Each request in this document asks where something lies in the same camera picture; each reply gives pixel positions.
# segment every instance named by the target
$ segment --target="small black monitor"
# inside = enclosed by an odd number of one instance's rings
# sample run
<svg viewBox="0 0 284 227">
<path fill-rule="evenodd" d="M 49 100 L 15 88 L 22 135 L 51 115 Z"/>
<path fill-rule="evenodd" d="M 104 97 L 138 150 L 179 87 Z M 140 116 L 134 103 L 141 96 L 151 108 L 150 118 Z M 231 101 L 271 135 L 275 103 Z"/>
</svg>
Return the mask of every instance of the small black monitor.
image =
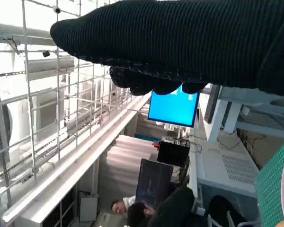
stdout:
<svg viewBox="0 0 284 227">
<path fill-rule="evenodd" d="M 187 140 L 160 141 L 158 162 L 184 167 L 190 150 Z"/>
<path fill-rule="evenodd" d="M 157 209 L 168 193 L 172 171 L 172 166 L 142 159 L 135 202 Z"/>
</svg>

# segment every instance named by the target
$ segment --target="computer monitor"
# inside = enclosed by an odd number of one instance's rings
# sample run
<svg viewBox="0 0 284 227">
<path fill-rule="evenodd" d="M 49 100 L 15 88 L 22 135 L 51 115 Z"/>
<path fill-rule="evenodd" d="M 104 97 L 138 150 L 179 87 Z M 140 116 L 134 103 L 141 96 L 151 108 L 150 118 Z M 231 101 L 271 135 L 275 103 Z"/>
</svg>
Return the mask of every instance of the computer monitor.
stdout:
<svg viewBox="0 0 284 227">
<path fill-rule="evenodd" d="M 172 171 L 172 166 L 142 159 L 135 202 L 158 208 L 168 193 Z"/>
<path fill-rule="evenodd" d="M 167 95 L 152 91 L 148 119 L 193 127 L 199 93 L 192 95 L 182 91 L 182 85 Z"/>
</svg>

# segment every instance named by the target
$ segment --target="white shirt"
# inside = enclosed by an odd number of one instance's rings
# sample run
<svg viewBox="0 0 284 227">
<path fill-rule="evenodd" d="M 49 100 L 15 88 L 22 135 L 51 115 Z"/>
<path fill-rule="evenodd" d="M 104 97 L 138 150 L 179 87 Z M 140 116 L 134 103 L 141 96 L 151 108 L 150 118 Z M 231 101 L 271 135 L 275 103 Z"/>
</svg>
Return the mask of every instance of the white shirt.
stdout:
<svg viewBox="0 0 284 227">
<path fill-rule="evenodd" d="M 136 196 L 124 197 L 123 198 L 123 202 L 124 202 L 126 211 L 128 210 L 128 208 L 130 208 L 130 206 L 132 206 L 134 204 L 135 200 L 136 200 Z"/>
</svg>

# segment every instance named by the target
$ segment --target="blue computer screen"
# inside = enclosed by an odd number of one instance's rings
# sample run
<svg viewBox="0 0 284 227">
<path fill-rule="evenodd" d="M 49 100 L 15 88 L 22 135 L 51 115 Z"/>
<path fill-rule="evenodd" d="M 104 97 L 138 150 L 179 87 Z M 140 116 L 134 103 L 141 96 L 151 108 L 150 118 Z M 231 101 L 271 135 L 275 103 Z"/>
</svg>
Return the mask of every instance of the blue computer screen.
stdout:
<svg viewBox="0 0 284 227">
<path fill-rule="evenodd" d="M 159 122 L 193 126 L 199 94 L 186 94 L 182 86 L 168 95 L 152 91 L 148 118 Z"/>
</svg>

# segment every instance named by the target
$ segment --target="green cutting mat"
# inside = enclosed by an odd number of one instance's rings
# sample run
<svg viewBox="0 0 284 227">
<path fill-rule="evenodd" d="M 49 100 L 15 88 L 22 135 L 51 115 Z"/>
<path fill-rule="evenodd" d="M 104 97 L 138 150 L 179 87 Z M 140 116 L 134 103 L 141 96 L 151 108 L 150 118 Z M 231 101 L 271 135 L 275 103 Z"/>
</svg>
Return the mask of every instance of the green cutting mat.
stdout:
<svg viewBox="0 0 284 227">
<path fill-rule="evenodd" d="M 284 220 L 281 205 L 281 178 L 284 167 L 284 145 L 257 174 L 257 199 L 263 227 L 275 227 Z"/>
</svg>

